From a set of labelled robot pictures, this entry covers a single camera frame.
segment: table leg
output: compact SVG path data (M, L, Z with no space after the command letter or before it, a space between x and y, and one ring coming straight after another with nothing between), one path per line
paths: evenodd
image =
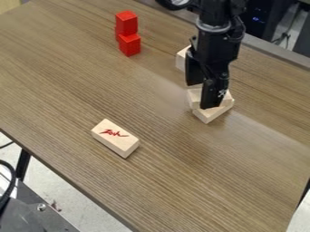
M28 169L30 158L31 155L27 151L22 149L16 166L16 177L19 178L21 181L24 181L24 176Z

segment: stacked red cubes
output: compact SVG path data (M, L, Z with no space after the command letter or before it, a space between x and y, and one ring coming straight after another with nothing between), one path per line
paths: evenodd
M115 39L120 50L131 56L140 52L141 38L138 32L138 17L132 11L123 11L115 15Z

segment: wooden block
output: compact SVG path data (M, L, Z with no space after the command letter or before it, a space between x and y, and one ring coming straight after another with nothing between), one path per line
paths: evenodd
M176 67L180 69L181 71L185 72L185 56L186 51L190 48L190 46L187 46L183 50L179 51L176 55Z
M92 129L92 136L125 159L140 145L138 138L107 119Z
M202 91L202 88L188 89L187 90L189 107L192 110L196 110L196 109L200 108L201 91ZM227 91L227 93L225 94L225 97L224 97L222 103L220 103L220 106L229 105L232 100L233 100L233 98L232 98L232 96L230 94L230 91Z
M189 107L193 110L200 108L200 100L201 100L201 91L202 89L188 89L188 101Z
M234 105L235 100L231 100L230 104L214 107L206 110L196 109L193 111L193 114L196 115L202 122L208 124L211 121L215 120L218 116L224 112L231 109Z

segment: wood grain tabletop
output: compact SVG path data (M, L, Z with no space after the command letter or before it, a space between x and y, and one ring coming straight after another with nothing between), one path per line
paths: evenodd
M126 9L142 37L131 58L113 34ZM236 105L205 125L174 67L195 32L129 0L0 15L0 128L135 231L285 231L310 173L310 73L243 46ZM140 139L128 159L92 138L105 118Z

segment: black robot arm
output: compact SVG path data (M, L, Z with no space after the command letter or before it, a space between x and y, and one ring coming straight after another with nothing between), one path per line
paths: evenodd
M173 4L172 0L157 1ZM218 107L228 90L228 67L237 59L246 32L239 18L246 5L247 0L200 0L196 22L199 34L190 39L186 53L186 82L203 84L200 101L203 110Z

